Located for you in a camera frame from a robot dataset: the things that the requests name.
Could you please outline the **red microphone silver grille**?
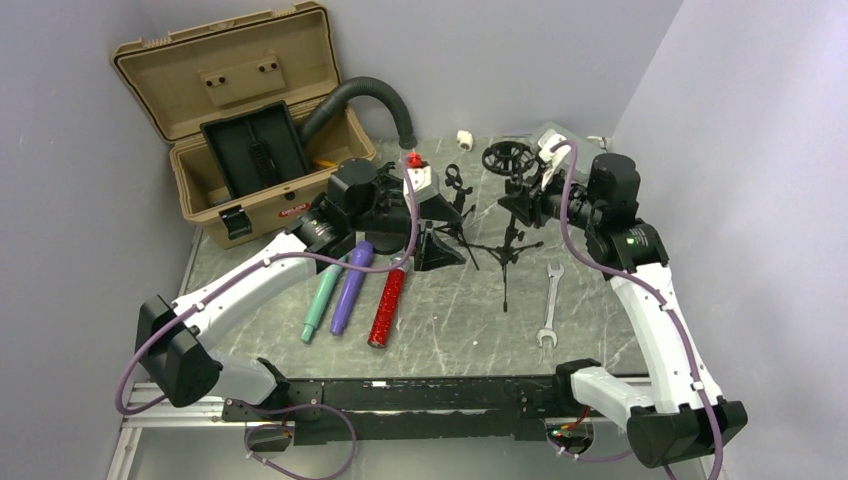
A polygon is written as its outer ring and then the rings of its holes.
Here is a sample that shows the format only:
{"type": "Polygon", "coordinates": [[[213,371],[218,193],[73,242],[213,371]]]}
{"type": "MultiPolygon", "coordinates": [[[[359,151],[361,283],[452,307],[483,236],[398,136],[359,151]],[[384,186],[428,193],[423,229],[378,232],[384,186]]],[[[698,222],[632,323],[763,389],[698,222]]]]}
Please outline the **red microphone silver grille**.
{"type": "Polygon", "coordinates": [[[406,275],[406,264],[388,273],[367,340],[372,348],[383,349],[387,346],[406,275]]]}

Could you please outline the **black tripod mic stand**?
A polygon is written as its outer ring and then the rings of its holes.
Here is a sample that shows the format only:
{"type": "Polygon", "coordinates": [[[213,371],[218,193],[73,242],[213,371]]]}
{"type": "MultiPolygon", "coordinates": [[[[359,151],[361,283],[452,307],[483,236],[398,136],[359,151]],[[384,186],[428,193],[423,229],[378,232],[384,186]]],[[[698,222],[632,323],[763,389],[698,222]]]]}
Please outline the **black tripod mic stand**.
{"type": "Polygon", "coordinates": [[[466,203],[466,198],[473,192],[472,187],[464,187],[464,182],[460,174],[460,168],[455,163],[450,163],[445,169],[445,185],[455,191],[455,196],[452,206],[461,214],[459,222],[447,223],[436,228],[439,233],[444,233],[456,240],[461,247],[464,247],[469,254],[476,270],[479,270],[478,262],[471,250],[470,244],[467,242],[464,234],[464,221],[468,215],[476,210],[476,205],[472,204],[467,211],[463,211],[466,203]]]}

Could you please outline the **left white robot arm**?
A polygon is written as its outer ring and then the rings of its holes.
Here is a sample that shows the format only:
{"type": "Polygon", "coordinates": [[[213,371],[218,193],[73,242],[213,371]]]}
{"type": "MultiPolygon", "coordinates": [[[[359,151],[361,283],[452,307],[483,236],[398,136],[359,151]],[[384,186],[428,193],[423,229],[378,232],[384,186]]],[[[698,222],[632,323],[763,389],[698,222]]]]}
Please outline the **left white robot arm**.
{"type": "Polygon", "coordinates": [[[181,408],[206,396],[233,398],[261,419],[279,417],[288,402],[284,375],[266,359],[213,349],[248,314],[328,267],[367,272],[352,263],[358,233],[397,238],[402,256],[395,267],[428,271],[464,263],[435,232],[439,222],[463,219],[440,193],[437,173],[415,154],[401,161],[399,177],[394,166],[364,158],[342,162],[325,192],[259,253],[192,293],[142,304],[131,363],[146,370],[162,399],[181,408]]]}

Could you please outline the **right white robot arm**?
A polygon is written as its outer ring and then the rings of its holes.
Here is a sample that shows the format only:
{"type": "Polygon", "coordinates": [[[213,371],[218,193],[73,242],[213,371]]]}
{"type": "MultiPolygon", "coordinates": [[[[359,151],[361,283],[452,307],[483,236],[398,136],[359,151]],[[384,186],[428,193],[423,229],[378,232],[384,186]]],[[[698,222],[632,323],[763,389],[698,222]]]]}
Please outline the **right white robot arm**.
{"type": "Polygon", "coordinates": [[[745,406],[725,398],[694,346],[676,302],[670,262],[657,230],[637,215],[641,178],[624,155],[595,157],[586,184],[569,171],[518,171],[499,204],[526,226],[556,218],[562,230],[583,231],[584,265],[603,274],[630,320],[651,380],[645,393],[593,359],[557,366],[551,401],[574,415],[594,410],[624,430],[632,453],[648,468],[710,456],[719,471],[724,448],[748,422],[745,406]]]}

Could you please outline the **purple microphone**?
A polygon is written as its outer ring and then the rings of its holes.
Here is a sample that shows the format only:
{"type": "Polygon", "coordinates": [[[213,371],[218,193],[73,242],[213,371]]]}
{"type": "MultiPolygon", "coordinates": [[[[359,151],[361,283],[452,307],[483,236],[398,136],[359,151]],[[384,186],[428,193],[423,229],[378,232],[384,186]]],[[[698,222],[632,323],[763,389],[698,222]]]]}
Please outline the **purple microphone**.
{"type": "MultiPolygon", "coordinates": [[[[367,240],[362,240],[352,251],[349,263],[357,267],[369,267],[372,264],[373,258],[373,244],[367,240]]],[[[347,270],[345,281],[331,320],[330,333],[332,335],[340,336],[344,333],[352,315],[354,303],[361,290],[364,276],[365,273],[359,270],[347,270]]]]}

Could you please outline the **mint green microphone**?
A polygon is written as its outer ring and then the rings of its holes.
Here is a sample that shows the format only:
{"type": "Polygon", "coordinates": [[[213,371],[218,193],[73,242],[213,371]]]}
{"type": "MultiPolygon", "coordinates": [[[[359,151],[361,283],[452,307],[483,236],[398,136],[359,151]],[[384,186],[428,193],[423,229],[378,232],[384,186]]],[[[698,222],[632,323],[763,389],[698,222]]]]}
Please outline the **mint green microphone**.
{"type": "Polygon", "coordinates": [[[300,339],[304,344],[309,344],[315,332],[319,329],[327,305],[343,271],[342,267],[331,265],[320,275],[320,281],[303,322],[300,339]]]}

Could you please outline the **black round-base mic stand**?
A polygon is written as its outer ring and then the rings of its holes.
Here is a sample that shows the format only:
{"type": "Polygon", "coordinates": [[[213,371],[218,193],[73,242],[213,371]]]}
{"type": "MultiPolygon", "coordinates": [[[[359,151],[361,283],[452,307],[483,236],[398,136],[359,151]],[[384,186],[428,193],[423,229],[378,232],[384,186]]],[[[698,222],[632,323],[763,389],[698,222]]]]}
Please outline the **black round-base mic stand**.
{"type": "MultiPolygon", "coordinates": [[[[403,195],[403,180],[395,176],[395,169],[395,162],[386,163],[377,169],[375,197],[403,195]]],[[[376,253],[390,255],[406,248],[408,235],[366,232],[365,239],[374,245],[376,253]]]]}

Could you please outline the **black tripod shock-mount stand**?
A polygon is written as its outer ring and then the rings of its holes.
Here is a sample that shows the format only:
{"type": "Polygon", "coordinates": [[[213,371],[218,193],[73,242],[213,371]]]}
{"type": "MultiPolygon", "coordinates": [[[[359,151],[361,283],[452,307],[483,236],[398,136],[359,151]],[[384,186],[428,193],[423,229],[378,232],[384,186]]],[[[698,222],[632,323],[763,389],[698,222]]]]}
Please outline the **black tripod shock-mount stand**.
{"type": "MultiPolygon", "coordinates": [[[[504,177],[507,187],[520,182],[524,178],[524,174],[537,165],[532,148],[517,140],[501,140],[492,143],[483,151],[481,163],[488,172],[504,177]]],[[[462,241],[463,246],[468,251],[472,249],[483,250],[498,262],[503,282],[502,311],[504,313],[508,311],[508,267],[516,264],[520,254],[524,251],[540,248],[544,245],[543,241],[539,241],[533,244],[516,246],[515,242],[521,242],[525,237],[525,232],[520,230],[516,223],[516,216],[511,214],[504,228],[501,245],[486,246],[470,243],[467,240],[462,241]]]]}

